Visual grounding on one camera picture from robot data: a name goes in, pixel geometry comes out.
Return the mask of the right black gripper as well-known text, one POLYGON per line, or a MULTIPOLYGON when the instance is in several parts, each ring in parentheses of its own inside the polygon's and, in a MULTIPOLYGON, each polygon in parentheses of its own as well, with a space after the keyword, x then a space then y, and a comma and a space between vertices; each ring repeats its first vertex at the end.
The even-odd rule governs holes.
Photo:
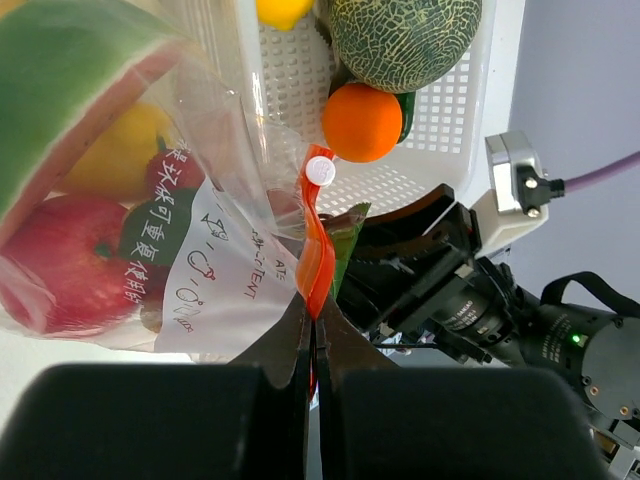
POLYGON ((431 335, 454 360, 520 362, 507 268, 479 258, 479 225, 446 184, 361 225, 337 303, 374 344, 401 336, 404 348, 431 335))

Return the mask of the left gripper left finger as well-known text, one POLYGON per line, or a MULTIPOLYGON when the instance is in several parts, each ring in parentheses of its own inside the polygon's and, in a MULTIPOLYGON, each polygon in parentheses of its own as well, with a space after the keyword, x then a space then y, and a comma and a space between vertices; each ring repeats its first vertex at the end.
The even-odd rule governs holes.
POLYGON ((301 479, 311 321, 295 296, 217 364, 61 364, 28 386, 1 437, 5 479, 301 479))

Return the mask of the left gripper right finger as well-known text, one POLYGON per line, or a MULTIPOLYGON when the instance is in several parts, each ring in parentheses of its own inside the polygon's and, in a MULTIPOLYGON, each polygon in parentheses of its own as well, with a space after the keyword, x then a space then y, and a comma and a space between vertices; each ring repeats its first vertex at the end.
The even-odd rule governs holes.
POLYGON ((535 368, 403 368, 327 300, 315 323, 327 479, 603 479, 576 395, 535 368))

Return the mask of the green netted melon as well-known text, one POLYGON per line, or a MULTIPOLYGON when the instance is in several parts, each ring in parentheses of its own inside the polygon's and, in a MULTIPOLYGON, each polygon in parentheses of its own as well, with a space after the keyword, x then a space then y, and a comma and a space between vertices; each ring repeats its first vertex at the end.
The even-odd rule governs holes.
POLYGON ((481 1, 328 1, 322 21, 336 62, 332 88, 357 81, 416 92, 462 58, 482 14, 481 1))

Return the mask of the clear zip top bag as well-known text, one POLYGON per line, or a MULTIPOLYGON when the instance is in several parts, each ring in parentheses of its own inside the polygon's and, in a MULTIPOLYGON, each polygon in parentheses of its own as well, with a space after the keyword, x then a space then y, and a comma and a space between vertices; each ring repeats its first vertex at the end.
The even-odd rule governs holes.
POLYGON ((1 328, 231 359, 318 313, 333 153, 263 113, 247 1, 1 5, 1 328))

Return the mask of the red apple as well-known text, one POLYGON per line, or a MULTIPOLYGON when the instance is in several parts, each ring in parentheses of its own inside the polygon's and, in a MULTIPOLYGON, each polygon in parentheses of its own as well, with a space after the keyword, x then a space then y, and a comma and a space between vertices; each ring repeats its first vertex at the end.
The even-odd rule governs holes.
POLYGON ((117 253, 127 209, 62 195, 41 203, 1 249, 1 305, 39 335, 84 335, 127 318, 147 269, 117 253))

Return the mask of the yellow bell pepper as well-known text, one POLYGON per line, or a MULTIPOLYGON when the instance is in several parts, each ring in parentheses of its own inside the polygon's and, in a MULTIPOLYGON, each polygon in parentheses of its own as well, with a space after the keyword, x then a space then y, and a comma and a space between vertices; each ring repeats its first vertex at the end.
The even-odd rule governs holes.
POLYGON ((157 138, 168 139, 171 126, 160 107, 135 103, 100 135, 55 190, 122 203, 143 199, 147 165, 159 151, 157 138))

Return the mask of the watermelon slice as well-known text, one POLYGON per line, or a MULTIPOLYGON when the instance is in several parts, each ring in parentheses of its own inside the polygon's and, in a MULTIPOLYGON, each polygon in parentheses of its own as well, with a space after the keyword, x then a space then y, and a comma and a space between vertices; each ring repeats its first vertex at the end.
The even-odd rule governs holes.
POLYGON ((3 241, 186 42, 127 1, 27 1, 2 16, 3 241))

